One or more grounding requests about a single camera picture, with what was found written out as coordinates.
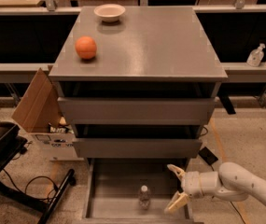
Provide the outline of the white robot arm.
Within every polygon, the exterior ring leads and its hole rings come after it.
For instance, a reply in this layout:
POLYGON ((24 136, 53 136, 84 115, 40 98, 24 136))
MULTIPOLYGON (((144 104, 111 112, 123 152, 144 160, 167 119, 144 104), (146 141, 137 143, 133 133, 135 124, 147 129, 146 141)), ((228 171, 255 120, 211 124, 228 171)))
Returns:
POLYGON ((266 180, 250 173, 234 162, 222 163, 217 171, 199 173, 185 172, 182 168, 168 164, 181 183, 182 192, 177 191, 164 212, 172 214, 191 199, 214 196, 228 202, 246 200, 249 195, 266 206, 266 180))

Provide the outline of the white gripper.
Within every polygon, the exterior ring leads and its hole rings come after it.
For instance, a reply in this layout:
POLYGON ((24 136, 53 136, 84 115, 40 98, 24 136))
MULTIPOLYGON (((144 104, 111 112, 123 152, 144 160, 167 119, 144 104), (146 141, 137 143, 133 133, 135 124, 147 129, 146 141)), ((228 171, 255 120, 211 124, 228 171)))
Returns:
POLYGON ((176 175, 179 181, 182 180, 181 187, 186 193, 177 191, 165 207, 165 214, 173 214, 184 207, 189 202, 189 197, 198 199, 206 195, 215 196, 221 188, 218 172, 186 173, 182 168, 173 164, 168 164, 167 168, 176 175))

